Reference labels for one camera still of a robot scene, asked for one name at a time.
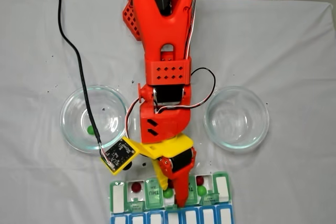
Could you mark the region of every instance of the yellow bracket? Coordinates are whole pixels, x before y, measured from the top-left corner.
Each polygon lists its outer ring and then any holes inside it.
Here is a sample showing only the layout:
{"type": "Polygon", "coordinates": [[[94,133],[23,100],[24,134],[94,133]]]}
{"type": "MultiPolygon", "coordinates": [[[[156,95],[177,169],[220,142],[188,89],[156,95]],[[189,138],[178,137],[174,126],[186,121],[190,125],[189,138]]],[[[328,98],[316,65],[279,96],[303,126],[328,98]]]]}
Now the yellow bracket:
{"type": "Polygon", "coordinates": [[[176,155],[186,151],[193,147],[194,143],[191,138],[187,137],[183,133],[177,136],[164,140],[154,144],[143,144],[123,137],[123,139],[129,144],[136,146],[140,154],[150,157],[151,159],[157,159],[159,157],[175,157],[176,155]]]}
{"type": "Polygon", "coordinates": [[[177,136],[164,140],[159,143],[154,144],[143,144],[135,142],[127,137],[122,138],[126,143],[128,143],[135,151],[134,155],[131,156],[121,167],[116,171],[112,171],[111,168],[103,161],[106,167],[111,171],[113,175],[118,174],[121,170],[124,169],[136,156],[142,154],[152,159],[152,164],[154,171],[158,178],[159,184],[163,190],[166,190],[168,187],[168,178],[162,173],[159,161],[159,157],[175,157],[178,154],[186,151],[193,147],[194,143],[191,138],[187,137],[183,133],[178,134],[177,136]]]}

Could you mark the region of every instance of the circuit board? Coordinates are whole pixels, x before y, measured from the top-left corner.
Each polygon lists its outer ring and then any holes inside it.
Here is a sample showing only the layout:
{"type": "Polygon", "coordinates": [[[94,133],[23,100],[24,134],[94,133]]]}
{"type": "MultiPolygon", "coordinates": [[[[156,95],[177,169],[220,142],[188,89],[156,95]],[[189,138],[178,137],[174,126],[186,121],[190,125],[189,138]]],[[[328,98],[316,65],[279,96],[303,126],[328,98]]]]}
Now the circuit board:
{"type": "Polygon", "coordinates": [[[124,139],[120,139],[105,152],[107,159],[111,163],[108,167],[115,175],[128,165],[138,153],[139,151],[135,146],[131,146],[124,139]]]}

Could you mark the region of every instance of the wire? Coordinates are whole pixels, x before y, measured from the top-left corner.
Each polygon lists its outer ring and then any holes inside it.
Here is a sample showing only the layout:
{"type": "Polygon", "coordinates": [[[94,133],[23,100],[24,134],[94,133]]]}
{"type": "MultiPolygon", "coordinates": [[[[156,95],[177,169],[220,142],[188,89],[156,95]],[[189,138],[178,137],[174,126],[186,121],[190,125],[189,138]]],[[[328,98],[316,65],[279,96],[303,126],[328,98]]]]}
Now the wire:
{"type": "Polygon", "coordinates": [[[194,23],[195,23],[195,7],[196,7],[196,0],[193,0],[192,2],[192,18],[190,21],[190,26],[188,30],[188,36],[187,36],[187,41],[185,43],[185,59],[189,57],[189,49],[190,49],[190,42],[191,42],[191,37],[193,36],[193,31],[194,31],[194,23]]]}
{"type": "Polygon", "coordinates": [[[94,135],[95,135],[95,137],[97,139],[97,143],[98,143],[98,147],[99,147],[99,152],[100,152],[100,155],[103,156],[106,159],[106,162],[110,163],[108,161],[108,159],[107,159],[107,157],[106,157],[106,155],[105,155],[102,147],[101,147],[100,135],[99,135],[96,123],[95,123],[93,115],[92,115],[91,106],[90,106],[90,102],[89,102],[88,91],[87,91],[87,88],[86,88],[86,83],[85,83],[85,78],[84,78],[82,60],[80,58],[79,51],[74,46],[74,44],[67,38],[67,36],[65,36],[65,34],[63,32],[63,29],[62,29],[62,24],[61,24],[61,7],[62,7],[62,0],[58,0],[58,13],[57,13],[58,28],[59,28],[59,31],[60,31],[63,39],[73,48],[73,50],[76,53],[77,60],[78,60],[80,80],[81,80],[82,87],[83,87],[83,94],[84,94],[85,104],[86,104],[86,108],[87,108],[87,111],[88,111],[88,115],[89,115],[89,119],[90,119],[91,125],[93,127],[94,135]]]}
{"type": "MultiPolygon", "coordinates": [[[[213,94],[214,90],[215,90],[215,86],[216,86],[216,76],[215,74],[208,68],[205,68],[205,67],[201,67],[201,68],[197,68],[196,70],[194,70],[191,75],[193,75],[195,72],[199,71],[200,69],[205,69],[207,71],[209,71],[213,78],[214,78],[214,84],[212,86],[212,89],[211,89],[211,92],[210,94],[201,102],[197,103],[197,104],[194,104],[194,105],[168,105],[168,106],[163,106],[161,108],[159,108],[159,110],[156,112],[156,113],[160,113],[160,111],[162,110],[165,110],[165,109],[194,109],[198,106],[201,106],[202,104],[204,104],[210,97],[211,95],[213,94]]],[[[128,118],[134,108],[134,105],[139,101],[139,98],[136,98],[131,106],[129,107],[128,111],[127,111],[127,114],[125,116],[125,132],[126,132],[126,137],[129,138],[129,134],[128,134],[128,118]]]]}
{"type": "Polygon", "coordinates": [[[207,71],[209,71],[213,78],[214,78],[214,84],[212,86],[212,89],[211,89],[211,92],[209,93],[209,95],[201,102],[197,103],[197,104],[194,104],[194,105],[167,105],[167,106],[163,106],[161,108],[159,108],[159,110],[157,111],[157,113],[160,113],[162,110],[165,110],[165,109],[194,109],[198,106],[201,106],[202,104],[204,104],[210,97],[211,95],[213,94],[214,90],[215,90],[215,86],[216,86],[216,76],[215,74],[208,68],[205,68],[205,67],[201,67],[201,68],[197,68],[196,70],[194,70],[191,75],[193,75],[196,71],[200,70],[200,69],[205,69],[207,71]]]}
{"type": "Polygon", "coordinates": [[[127,113],[126,113],[126,116],[125,116],[125,133],[126,133],[126,137],[127,137],[127,138],[130,138],[130,136],[128,135],[128,117],[130,116],[130,114],[131,114],[131,112],[132,112],[132,110],[133,110],[133,107],[134,107],[134,105],[138,102],[138,100],[139,100],[139,98],[136,98],[136,99],[132,102],[132,104],[131,104],[131,106],[128,108],[127,113]]]}

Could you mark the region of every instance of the white wire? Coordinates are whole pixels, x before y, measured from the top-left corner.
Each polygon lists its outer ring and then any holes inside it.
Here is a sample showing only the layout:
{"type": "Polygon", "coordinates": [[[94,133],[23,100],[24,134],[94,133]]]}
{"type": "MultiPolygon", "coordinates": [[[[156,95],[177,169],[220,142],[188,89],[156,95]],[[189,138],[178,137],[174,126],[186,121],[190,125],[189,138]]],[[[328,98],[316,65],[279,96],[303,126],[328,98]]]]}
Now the white wire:
{"type": "Polygon", "coordinates": [[[198,106],[201,106],[203,103],[205,103],[211,97],[211,95],[213,94],[213,92],[215,90],[215,86],[216,86],[216,77],[215,77],[215,74],[210,69],[204,68],[204,67],[201,67],[201,68],[198,68],[198,69],[194,70],[194,72],[192,72],[192,74],[195,73],[196,71],[198,71],[199,69],[206,69],[206,70],[208,70],[212,74],[212,76],[214,78],[214,84],[213,84],[212,90],[208,94],[208,96],[205,99],[203,99],[201,102],[196,103],[194,105],[167,105],[167,106],[163,106],[163,107],[159,108],[156,113],[159,113],[160,111],[165,110],[165,109],[179,109],[179,108],[181,108],[181,109],[193,109],[193,108],[196,108],[198,106]]]}
{"type": "Polygon", "coordinates": [[[136,98],[136,99],[132,102],[132,104],[131,104],[131,106],[128,108],[127,113],[126,113],[126,116],[125,116],[125,133],[126,133],[126,137],[127,137],[127,138],[130,138],[130,136],[128,135],[128,117],[130,116],[130,114],[131,114],[131,112],[132,112],[132,110],[133,110],[133,107],[134,107],[134,105],[138,102],[138,100],[139,100],[139,98],[136,98]]]}
{"type": "Polygon", "coordinates": [[[111,162],[110,162],[109,159],[106,157],[106,154],[105,154],[103,148],[101,147],[101,143],[99,143],[98,146],[99,146],[100,154],[104,157],[106,163],[107,163],[108,165],[110,165],[111,162]]]}
{"type": "Polygon", "coordinates": [[[187,49],[186,49],[186,55],[185,59],[189,57],[189,50],[190,50],[190,42],[191,42],[191,37],[193,36],[193,31],[194,31],[194,24],[195,24],[195,15],[196,15],[196,0],[193,0],[193,6],[192,6],[192,19],[191,19],[191,31],[190,34],[188,35],[188,43],[187,43],[187,49]]]}

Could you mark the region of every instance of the empty glass bowl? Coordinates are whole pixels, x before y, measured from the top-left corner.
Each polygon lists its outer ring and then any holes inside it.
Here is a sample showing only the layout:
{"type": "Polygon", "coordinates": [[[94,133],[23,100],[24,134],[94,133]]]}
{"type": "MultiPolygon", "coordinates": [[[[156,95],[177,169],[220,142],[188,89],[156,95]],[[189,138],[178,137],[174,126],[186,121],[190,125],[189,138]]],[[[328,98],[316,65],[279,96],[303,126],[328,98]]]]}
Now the empty glass bowl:
{"type": "Polygon", "coordinates": [[[226,87],[210,98],[204,115],[209,138],[233,152],[246,152],[265,138],[269,115],[266,106],[252,91],[226,87]]]}
{"type": "MultiPolygon", "coordinates": [[[[123,96],[107,86],[88,87],[88,96],[93,118],[98,128],[102,147],[114,144],[125,133],[124,119],[127,106],[123,96]]],[[[89,134],[91,126],[84,100],[83,89],[78,89],[65,101],[60,126],[62,132],[75,149],[99,154],[97,139],[89,134]]]]}

